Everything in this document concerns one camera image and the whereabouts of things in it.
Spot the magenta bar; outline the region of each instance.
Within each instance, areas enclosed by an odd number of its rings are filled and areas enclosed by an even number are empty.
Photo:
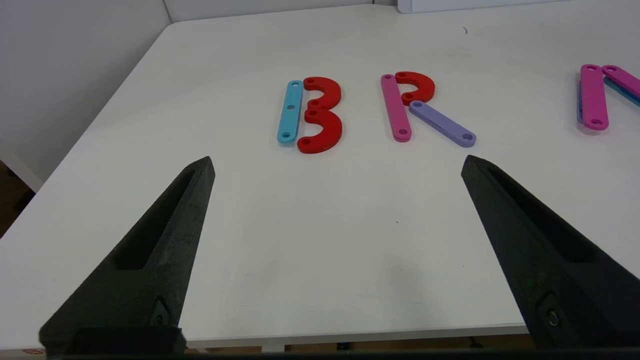
[[[640,79],[615,65],[604,65],[602,72],[614,83],[628,90],[633,96],[640,98]]]
[[[382,85],[382,93],[385,96],[387,113],[389,114],[391,132],[394,134],[394,139],[396,139],[397,142],[407,142],[411,140],[411,125],[409,124],[409,118],[406,116],[406,109],[400,97],[396,77],[391,74],[382,75],[380,84]]]
[[[598,65],[587,64],[580,68],[580,95],[582,96],[582,123],[598,131],[609,127],[602,69]]]

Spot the white wall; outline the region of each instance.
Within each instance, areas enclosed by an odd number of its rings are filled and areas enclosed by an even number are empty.
[[[0,0],[0,160],[37,191],[169,23],[162,0]]]
[[[372,0],[165,0],[174,22],[252,13],[371,4]]]

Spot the purple bar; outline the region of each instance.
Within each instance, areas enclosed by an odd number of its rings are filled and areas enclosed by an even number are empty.
[[[387,113],[389,114],[391,132],[394,134],[394,139],[396,139],[397,142],[407,142],[411,140],[411,125],[409,124],[409,118],[406,116],[406,109],[400,97],[396,77],[391,74],[382,75],[380,84],[382,85],[382,93],[385,96]]]
[[[412,101],[409,104],[409,111],[462,147],[471,147],[476,144],[476,134],[422,101]]]

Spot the red curved piece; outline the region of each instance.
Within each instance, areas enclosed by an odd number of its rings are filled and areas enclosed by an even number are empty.
[[[342,121],[338,115],[326,109],[307,109],[305,121],[322,126],[318,135],[304,136],[298,140],[298,149],[304,154],[317,154],[331,149],[342,136]]]
[[[433,80],[419,72],[396,72],[396,83],[411,84],[418,88],[412,92],[402,94],[402,102],[405,106],[409,106],[409,104],[415,100],[427,102],[431,100],[433,94],[436,93],[436,85]]]
[[[338,105],[342,98],[342,89],[340,85],[329,78],[314,76],[304,81],[305,90],[319,90],[324,94],[317,99],[311,99],[307,103],[308,109],[331,109]]]

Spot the white table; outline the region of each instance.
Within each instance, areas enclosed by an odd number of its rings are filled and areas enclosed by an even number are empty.
[[[191,347],[525,332],[460,177],[468,154],[639,275],[640,109],[607,89],[610,128],[575,121],[582,64],[640,74],[638,14],[637,0],[360,5],[171,25],[0,241],[0,348],[39,347],[40,326],[206,155],[217,178],[180,320]],[[435,80],[429,104],[475,147],[413,116],[413,139],[393,141],[380,76],[401,70]],[[315,155],[276,142],[284,88],[307,76],[344,92],[343,137]]]

